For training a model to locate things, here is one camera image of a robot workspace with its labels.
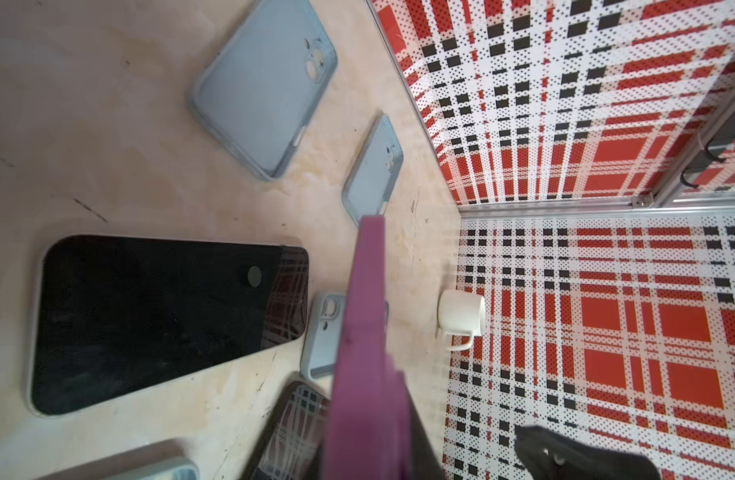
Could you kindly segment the purple black phone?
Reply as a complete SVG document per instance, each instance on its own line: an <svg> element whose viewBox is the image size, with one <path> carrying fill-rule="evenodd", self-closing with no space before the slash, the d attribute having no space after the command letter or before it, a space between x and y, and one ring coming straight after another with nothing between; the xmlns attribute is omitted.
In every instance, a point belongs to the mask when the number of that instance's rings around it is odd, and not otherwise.
<svg viewBox="0 0 735 480"><path fill-rule="evenodd" d="M337 357L322 479L407 479L411 405L387 353L385 218L359 228Z"/></svg>

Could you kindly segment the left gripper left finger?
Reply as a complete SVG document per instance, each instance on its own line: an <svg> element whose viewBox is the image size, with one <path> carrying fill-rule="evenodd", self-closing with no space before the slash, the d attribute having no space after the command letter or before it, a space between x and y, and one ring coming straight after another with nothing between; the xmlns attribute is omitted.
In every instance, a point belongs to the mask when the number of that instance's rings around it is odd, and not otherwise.
<svg viewBox="0 0 735 480"><path fill-rule="evenodd" d="M446 480L409 390L403 395L403 479Z"/></svg>

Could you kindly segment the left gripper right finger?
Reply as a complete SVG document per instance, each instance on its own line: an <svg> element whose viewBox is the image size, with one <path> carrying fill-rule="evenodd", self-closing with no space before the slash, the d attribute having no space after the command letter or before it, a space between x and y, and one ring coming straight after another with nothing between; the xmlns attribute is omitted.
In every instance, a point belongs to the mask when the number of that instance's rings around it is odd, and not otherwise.
<svg viewBox="0 0 735 480"><path fill-rule="evenodd" d="M661 479L643 455L591 447L537 425L515 428L515 454L533 479Z"/></svg>

